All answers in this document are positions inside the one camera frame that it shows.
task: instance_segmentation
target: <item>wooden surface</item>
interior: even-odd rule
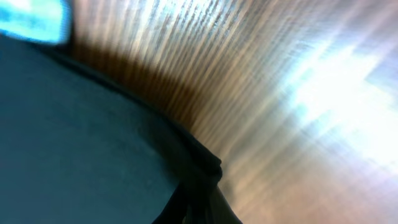
[[[223,160],[244,223],[398,222],[398,2],[76,0],[73,56]]]

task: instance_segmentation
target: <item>black fabric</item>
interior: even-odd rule
[[[240,223],[181,126],[64,55],[0,49],[0,223]]]

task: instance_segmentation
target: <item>light blue object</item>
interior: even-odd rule
[[[0,0],[0,33],[41,44],[68,41],[71,9],[66,0]]]

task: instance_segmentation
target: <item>brown wooden floor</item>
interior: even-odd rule
[[[244,223],[398,223],[398,1],[75,0],[79,61],[223,160]]]

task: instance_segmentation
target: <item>striped wood pattern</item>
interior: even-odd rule
[[[397,162],[359,153],[333,110],[311,113],[297,97],[334,57],[326,70],[359,61],[362,82],[396,99],[397,1],[74,3],[73,56],[220,156],[220,188],[244,223],[397,222]]]

